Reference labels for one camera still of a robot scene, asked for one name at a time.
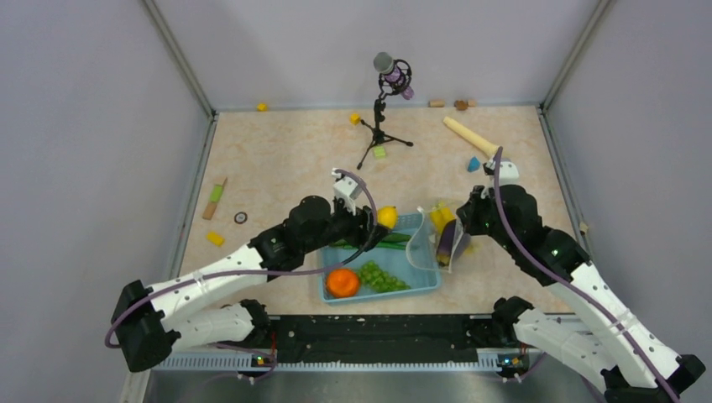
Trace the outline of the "yellow mango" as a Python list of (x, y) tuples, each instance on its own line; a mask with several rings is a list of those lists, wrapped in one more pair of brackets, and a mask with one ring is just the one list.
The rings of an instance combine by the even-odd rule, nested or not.
[(377, 223), (388, 229), (394, 229), (398, 221), (398, 212), (394, 206), (381, 207), (377, 211)]

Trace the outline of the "yellow banana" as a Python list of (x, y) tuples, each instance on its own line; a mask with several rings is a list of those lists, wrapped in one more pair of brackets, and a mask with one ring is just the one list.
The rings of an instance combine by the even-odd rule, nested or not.
[(455, 219), (455, 215), (445, 202), (439, 202), (428, 213), (428, 216), (436, 229), (437, 235), (441, 235), (446, 225)]

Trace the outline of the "purple eggplant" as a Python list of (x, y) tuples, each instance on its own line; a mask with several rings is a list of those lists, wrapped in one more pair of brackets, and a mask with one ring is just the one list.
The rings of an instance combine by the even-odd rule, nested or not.
[(440, 267), (446, 267), (450, 264), (456, 228), (457, 221), (454, 219), (446, 225), (440, 235), (436, 249), (436, 260)]

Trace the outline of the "clear dotted zip bag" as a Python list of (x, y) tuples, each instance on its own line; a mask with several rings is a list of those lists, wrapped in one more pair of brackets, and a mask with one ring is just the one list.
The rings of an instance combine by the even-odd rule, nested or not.
[(464, 268), (482, 248), (466, 234), (456, 211), (462, 201), (431, 199), (416, 208), (420, 223), (406, 244), (406, 258), (420, 270), (452, 273)]

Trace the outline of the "blue plastic basket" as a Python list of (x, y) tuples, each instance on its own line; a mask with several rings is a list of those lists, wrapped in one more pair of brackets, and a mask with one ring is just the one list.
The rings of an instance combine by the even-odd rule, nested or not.
[(400, 215), (387, 241), (346, 265), (359, 278), (357, 292), (336, 297), (327, 290), (327, 275), (321, 274), (317, 292), (322, 301), (336, 306), (419, 296), (438, 289), (442, 275), (427, 233), (431, 229), (420, 213)]

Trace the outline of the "orange fruit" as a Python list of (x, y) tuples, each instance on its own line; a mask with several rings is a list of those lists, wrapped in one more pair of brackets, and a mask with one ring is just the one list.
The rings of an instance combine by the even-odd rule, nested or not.
[(361, 287), (357, 273), (351, 269), (341, 268), (332, 271), (326, 277), (326, 290), (334, 298), (355, 296)]

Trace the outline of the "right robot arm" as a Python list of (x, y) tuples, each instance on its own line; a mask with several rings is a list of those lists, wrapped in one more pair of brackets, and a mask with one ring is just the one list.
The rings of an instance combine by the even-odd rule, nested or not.
[(475, 186), (457, 217), (466, 234), (493, 239), (590, 331), (583, 336), (512, 296), (494, 305), (492, 333), (498, 343), (520, 341), (541, 350), (608, 402), (678, 402), (704, 373), (698, 357), (675, 352), (639, 322), (574, 238), (543, 225), (536, 199), (523, 187)]

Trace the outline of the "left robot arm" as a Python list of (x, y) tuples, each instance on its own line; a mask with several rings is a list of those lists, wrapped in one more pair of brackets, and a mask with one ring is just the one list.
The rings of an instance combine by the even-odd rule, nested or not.
[(281, 276), (298, 275), (305, 257), (344, 241), (360, 255), (392, 232), (397, 216), (385, 209), (350, 207), (337, 197), (307, 196), (287, 218), (236, 251), (189, 275), (152, 285), (126, 284), (105, 337), (131, 373), (161, 364), (172, 353), (217, 342), (258, 347), (268, 339), (270, 320), (254, 299), (214, 311), (213, 302)]

